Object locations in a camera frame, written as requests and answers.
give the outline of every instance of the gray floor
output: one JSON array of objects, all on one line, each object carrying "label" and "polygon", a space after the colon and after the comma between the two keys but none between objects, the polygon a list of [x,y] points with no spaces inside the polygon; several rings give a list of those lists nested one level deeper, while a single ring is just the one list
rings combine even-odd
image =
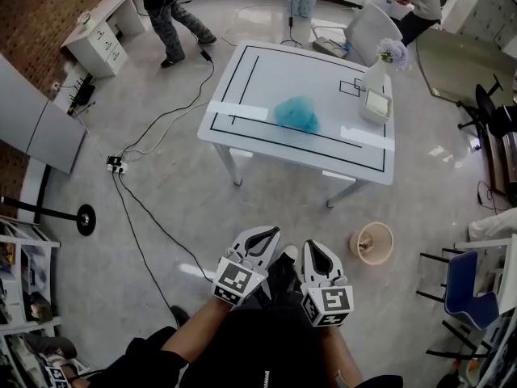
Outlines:
[{"label": "gray floor", "polygon": [[[253,4],[284,4],[284,0],[195,0],[186,6],[220,36],[236,10]],[[351,12],[322,3],[316,18],[347,23]],[[255,7],[241,12],[227,37],[232,41],[280,41],[284,8]],[[98,81],[97,104],[83,120],[105,154],[114,154],[136,140],[164,111],[189,103],[208,76],[209,64],[199,55],[190,33],[179,27],[187,59],[161,70],[164,50],[149,31],[128,41],[129,60],[115,78]],[[216,73],[201,101],[210,99],[233,48],[223,40],[209,49]],[[411,48],[411,70],[394,73],[393,93],[397,152],[391,187],[369,185],[333,210],[328,197],[340,180],[317,171],[254,156],[237,157],[244,176],[236,188],[216,151],[199,141],[196,131],[204,113],[198,108],[171,127],[157,150],[130,164],[125,183],[158,220],[194,251],[208,270],[242,230],[271,224],[282,231],[280,244],[300,246],[313,238],[341,258],[354,286],[355,312],[341,327],[365,377],[398,373],[406,386],[432,387],[451,365],[426,356],[431,346],[447,342],[440,322],[443,307],[417,297],[417,288],[439,293],[445,269],[418,253],[439,254],[441,247],[465,239],[471,221],[492,212],[477,203],[477,181],[485,179],[482,152],[476,139],[456,124],[467,116],[453,103],[430,95]],[[168,124],[163,119],[141,146],[149,148]],[[124,194],[149,266],[170,304],[189,312],[209,296],[192,258],[175,246]],[[147,336],[171,324],[125,218],[111,174],[91,139],[86,139],[72,175],[53,171],[45,205],[70,211],[83,203],[95,207],[98,226],[88,238],[74,224],[46,219],[62,241],[57,254],[57,304],[61,331],[77,345],[93,367],[109,365],[135,336]],[[391,227],[395,249],[385,264],[372,268],[347,249],[352,231],[371,221]]]}]

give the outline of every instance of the office chair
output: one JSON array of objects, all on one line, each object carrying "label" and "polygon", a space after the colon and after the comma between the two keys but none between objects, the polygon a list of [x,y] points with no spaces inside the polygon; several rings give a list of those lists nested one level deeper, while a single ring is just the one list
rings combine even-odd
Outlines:
[{"label": "office chair", "polygon": [[458,254],[452,259],[420,253],[422,257],[448,263],[448,278],[445,284],[445,297],[436,297],[429,293],[417,294],[443,303],[445,312],[453,318],[474,327],[479,331],[485,330],[499,316],[498,299],[490,292],[481,297],[474,297],[474,283],[477,271],[477,253],[443,249]]},{"label": "office chair", "polygon": [[477,108],[473,108],[465,105],[463,102],[456,102],[456,106],[463,108],[472,118],[470,122],[466,124],[458,124],[458,129],[463,129],[470,125],[476,125],[477,136],[481,139],[481,131],[485,133],[492,133],[496,138],[501,139],[504,135],[511,131],[509,128],[513,128],[511,117],[505,108],[496,108],[494,102],[492,102],[491,96],[497,89],[504,89],[499,83],[497,76],[494,74],[495,84],[492,88],[486,92],[485,88],[481,85],[476,85],[476,103]]}]

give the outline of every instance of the flower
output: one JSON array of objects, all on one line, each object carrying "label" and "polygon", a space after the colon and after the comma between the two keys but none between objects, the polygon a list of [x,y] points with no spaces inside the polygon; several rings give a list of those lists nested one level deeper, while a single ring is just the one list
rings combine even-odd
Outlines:
[{"label": "flower", "polygon": [[401,42],[391,39],[383,39],[377,47],[377,54],[386,63],[393,63],[402,70],[407,69],[407,47]]}]

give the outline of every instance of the table leg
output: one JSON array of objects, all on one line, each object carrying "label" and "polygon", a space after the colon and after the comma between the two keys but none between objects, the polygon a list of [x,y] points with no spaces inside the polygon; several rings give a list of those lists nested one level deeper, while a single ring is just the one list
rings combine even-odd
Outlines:
[{"label": "table leg", "polygon": [[332,209],[338,203],[338,201],[342,200],[346,196],[349,196],[353,192],[356,192],[357,190],[362,188],[367,183],[368,183],[368,181],[364,181],[362,179],[357,179],[352,185],[346,187],[344,190],[342,190],[341,192],[338,192],[338,194],[336,194],[335,196],[333,196],[332,198],[327,200],[326,206],[329,209]]},{"label": "table leg", "polygon": [[223,164],[225,164],[226,170],[229,172],[229,176],[232,177],[233,183],[240,186],[242,184],[242,177],[237,172],[237,167],[235,166],[232,154],[229,152],[229,147],[218,144],[214,144],[213,146],[223,160]]}]

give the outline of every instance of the round base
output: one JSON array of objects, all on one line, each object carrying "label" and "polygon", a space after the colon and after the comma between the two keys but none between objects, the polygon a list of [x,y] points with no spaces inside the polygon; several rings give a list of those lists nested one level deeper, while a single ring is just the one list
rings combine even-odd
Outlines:
[{"label": "round base", "polygon": [[91,205],[84,204],[79,207],[76,224],[79,233],[83,236],[89,236],[94,232],[95,226],[97,225],[97,217]]}]

